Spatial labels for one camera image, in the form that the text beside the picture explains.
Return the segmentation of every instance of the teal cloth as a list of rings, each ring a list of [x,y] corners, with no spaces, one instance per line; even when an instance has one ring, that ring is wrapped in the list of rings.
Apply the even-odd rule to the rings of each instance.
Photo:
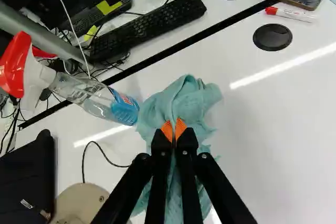
[[[168,120],[171,121],[174,130],[177,117],[194,129],[200,145],[197,151],[210,152],[210,146],[202,142],[215,129],[208,127],[203,117],[221,98],[222,94],[217,85],[213,83],[205,85],[201,79],[196,80],[189,74],[181,76],[162,92],[149,97],[140,108],[137,127],[137,131],[147,143],[147,152],[151,152],[151,141],[155,130],[161,128]],[[134,208],[133,216],[147,209],[150,188],[151,181],[145,186]],[[211,202],[204,187],[198,181],[197,189],[203,219],[205,219],[211,209]],[[165,223],[183,223],[181,184],[174,155],[167,180]]]

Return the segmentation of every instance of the black bag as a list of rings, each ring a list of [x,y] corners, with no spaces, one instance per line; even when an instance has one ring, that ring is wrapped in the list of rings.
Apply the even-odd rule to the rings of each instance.
[[[45,224],[54,215],[55,142],[48,130],[0,158],[0,223]]]

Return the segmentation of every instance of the spray bottle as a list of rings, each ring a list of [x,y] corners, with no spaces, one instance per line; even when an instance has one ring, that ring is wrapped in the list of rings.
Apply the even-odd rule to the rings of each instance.
[[[35,57],[48,53],[32,46],[30,35],[14,36],[0,59],[0,87],[20,98],[22,109],[33,111],[45,88],[99,118],[125,125],[137,122],[137,101],[103,83],[79,79],[40,64]]]

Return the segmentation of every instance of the desk surface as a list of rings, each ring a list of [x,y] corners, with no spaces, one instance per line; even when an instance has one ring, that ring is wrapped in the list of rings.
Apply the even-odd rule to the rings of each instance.
[[[336,220],[336,7],[323,0],[316,14],[318,21],[308,24],[257,13],[113,85],[145,100],[186,73],[218,84],[224,101],[207,115],[218,128],[207,142],[261,224]],[[258,49],[253,33],[268,23],[287,26],[291,45],[278,52]],[[76,105],[18,132],[16,147],[44,128],[58,141],[58,193],[81,182],[82,152],[91,140],[122,165],[145,151],[134,127],[95,118]],[[111,167],[94,146],[88,149],[88,182],[112,191],[124,171]],[[207,222],[216,223],[213,218]]]
[[[133,7],[130,9],[132,12],[147,13],[155,8],[158,8],[164,3],[165,0],[133,0]],[[135,64],[148,59],[164,49],[167,49],[178,42],[189,38],[206,28],[209,28],[222,20],[225,20],[241,11],[259,3],[263,0],[202,0],[207,7],[207,12],[203,17],[197,19],[189,24],[186,24],[180,28],[177,28],[169,33],[162,36],[154,38],[146,43],[136,46],[131,49],[130,57],[127,59],[126,63],[121,65],[120,68],[125,70]],[[124,14],[120,15],[113,20],[105,23],[99,35],[106,33],[112,29],[112,27],[119,27],[133,19],[137,16]],[[105,80],[111,76],[120,73],[118,69],[111,69],[110,71],[100,75],[99,80]],[[49,108],[57,104],[58,101],[51,96],[49,99]],[[46,102],[41,102],[33,115],[24,113],[25,119],[29,119],[36,116],[46,110]]]

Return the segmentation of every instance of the marker pen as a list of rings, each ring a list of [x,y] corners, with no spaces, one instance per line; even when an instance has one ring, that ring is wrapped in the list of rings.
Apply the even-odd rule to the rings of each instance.
[[[277,16],[297,19],[297,20],[309,22],[309,23],[313,23],[315,19],[317,19],[316,16],[308,15],[305,12],[297,12],[297,11],[292,11],[292,10],[287,10],[287,9],[279,9],[274,6],[267,7],[265,11],[268,15],[277,15]]]

